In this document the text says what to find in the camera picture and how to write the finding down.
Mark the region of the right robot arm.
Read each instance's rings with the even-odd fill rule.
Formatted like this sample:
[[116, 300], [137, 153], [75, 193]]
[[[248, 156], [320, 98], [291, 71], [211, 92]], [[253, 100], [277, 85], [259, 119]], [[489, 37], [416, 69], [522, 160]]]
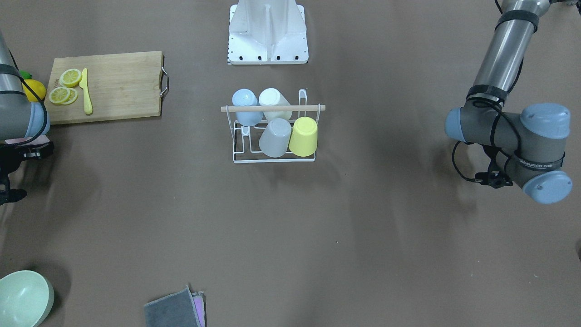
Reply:
[[16, 203], [27, 196], [23, 189], [10, 185], [9, 174], [24, 161], [41, 160], [54, 153], [54, 143], [46, 137], [50, 118], [39, 95], [37, 102], [28, 100], [24, 90], [31, 91], [17, 68], [4, 37], [0, 38], [0, 203]]

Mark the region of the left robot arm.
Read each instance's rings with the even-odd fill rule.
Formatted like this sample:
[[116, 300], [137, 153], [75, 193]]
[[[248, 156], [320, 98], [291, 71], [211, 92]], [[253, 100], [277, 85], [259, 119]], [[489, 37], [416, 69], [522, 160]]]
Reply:
[[[505, 110], [522, 72], [525, 53], [552, 0], [503, 0], [492, 39], [465, 103], [446, 116], [446, 135], [456, 141], [452, 165], [460, 178], [490, 188], [517, 185], [536, 203], [568, 197], [573, 181], [563, 170], [571, 113], [564, 105], [543, 102], [520, 112]], [[469, 177], [456, 163], [460, 144], [480, 145], [486, 170]]]

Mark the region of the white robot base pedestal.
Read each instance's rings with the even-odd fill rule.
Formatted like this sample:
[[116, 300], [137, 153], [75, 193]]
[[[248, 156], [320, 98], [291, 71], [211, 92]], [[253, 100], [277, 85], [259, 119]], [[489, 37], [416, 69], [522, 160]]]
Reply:
[[240, 0], [230, 7], [229, 15], [228, 64], [309, 61], [305, 9], [295, 0]]

